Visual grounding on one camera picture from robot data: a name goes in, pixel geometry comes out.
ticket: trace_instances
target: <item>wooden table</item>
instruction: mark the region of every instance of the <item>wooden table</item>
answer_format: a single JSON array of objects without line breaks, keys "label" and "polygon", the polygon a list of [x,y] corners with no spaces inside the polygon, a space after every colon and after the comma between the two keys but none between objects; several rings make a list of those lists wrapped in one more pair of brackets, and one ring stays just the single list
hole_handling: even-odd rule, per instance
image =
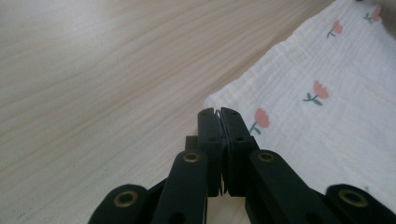
[{"label": "wooden table", "polygon": [[[210,94],[331,0],[0,2],[0,223],[86,223],[166,178]],[[207,223],[249,223],[243,198]]]}]

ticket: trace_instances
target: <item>flower print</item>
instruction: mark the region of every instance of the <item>flower print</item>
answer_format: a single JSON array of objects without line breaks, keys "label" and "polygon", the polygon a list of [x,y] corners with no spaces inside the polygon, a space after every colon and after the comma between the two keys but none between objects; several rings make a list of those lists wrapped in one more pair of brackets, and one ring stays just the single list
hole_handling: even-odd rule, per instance
[{"label": "flower print", "polygon": [[315,93],[314,97],[312,97],[311,93],[307,93],[306,99],[303,99],[303,101],[306,102],[312,101],[316,105],[322,105],[322,102],[318,100],[318,98],[322,100],[329,98],[329,93],[327,92],[326,88],[324,88],[322,84],[317,80],[314,82],[314,93]]},{"label": "flower print", "polygon": [[373,13],[370,16],[370,13],[367,12],[367,14],[363,17],[365,20],[370,22],[370,24],[373,24],[374,22],[380,21],[381,17],[379,14],[381,13],[381,7],[376,7],[373,11]]},{"label": "flower print", "polygon": [[329,33],[327,33],[327,38],[329,38],[330,35],[336,36],[340,35],[343,32],[343,25],[341,25],[340,21],[335,21],[332,24],[332,29],[330,30]]},{"label": "flower print", "polygon": [[256,131],[258,134],[261,134],[262,131],[260,131],[260,129],[258,129],[256,127],[256,125],[259,125],[259,127],[261,128],[268,128],[270,126],[270,120],[268,119],[268,115],[265,112],[265,110],[259,108],[256,111],[256,114],[254,115],[254,120],[255,122],[253,123],[253,125],[251,125],[250,128],[250,133],[254,131]]}]

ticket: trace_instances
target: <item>white cloth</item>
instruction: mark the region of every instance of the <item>white cloth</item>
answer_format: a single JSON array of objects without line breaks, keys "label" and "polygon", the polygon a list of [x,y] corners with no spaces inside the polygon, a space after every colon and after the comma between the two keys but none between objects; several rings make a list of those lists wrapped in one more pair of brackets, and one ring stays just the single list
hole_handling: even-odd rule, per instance
[{"label": "white cloth", "polygon": [[346,183],[396,212],[396,41],[379,9],[335,1],[205,107],[240,112],[312,189]]}]

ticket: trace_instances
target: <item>dark object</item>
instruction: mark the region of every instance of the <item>dark object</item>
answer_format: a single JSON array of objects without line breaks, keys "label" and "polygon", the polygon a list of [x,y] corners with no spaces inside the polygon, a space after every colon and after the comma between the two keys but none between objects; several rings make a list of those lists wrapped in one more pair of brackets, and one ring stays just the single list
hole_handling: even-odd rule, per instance
[{"label": "dark object", "polygon": [[[349,185],[310,189],[275,152],[260,150],[240,114],[209,108],[198,114],[198,136],[187,136],[167,179],[146,190],[113,189],[94,211],[98,223],[206,223],[207,197],[246,197],[251,223],[396,223],[367,192]],[[221,187],[223,176],[224,190]]]}]

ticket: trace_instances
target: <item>metal ring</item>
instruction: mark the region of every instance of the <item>metal ring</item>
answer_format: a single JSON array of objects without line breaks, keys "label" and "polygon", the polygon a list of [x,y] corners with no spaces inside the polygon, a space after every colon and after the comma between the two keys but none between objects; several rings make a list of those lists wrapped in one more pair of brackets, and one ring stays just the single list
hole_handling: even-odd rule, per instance
[{"label": "metal ring", "polygon": [[275,159],[273,155],[267,152],[261,152],[257,157],[259,158],[260,161],[266,161],[266,162],[272,162]]},{"label": "metal ring", "polygon": [[117,207],[128,207],[137,201],[138,194],[133,190],[126,190],[114,198]]},{"label": "metal ring", "polygon": [[183,157],[183,160],[187,161],[187,162],[196,162],[200,159],[201,159],[201,156],[194,152],[186,153]]},{"label": "metal ring", "polygon": [[363,195],[351,189],[340,189],[340,191],[338,191],[338,196],[344,202],[355,207],[366,207],[369,204]]}]

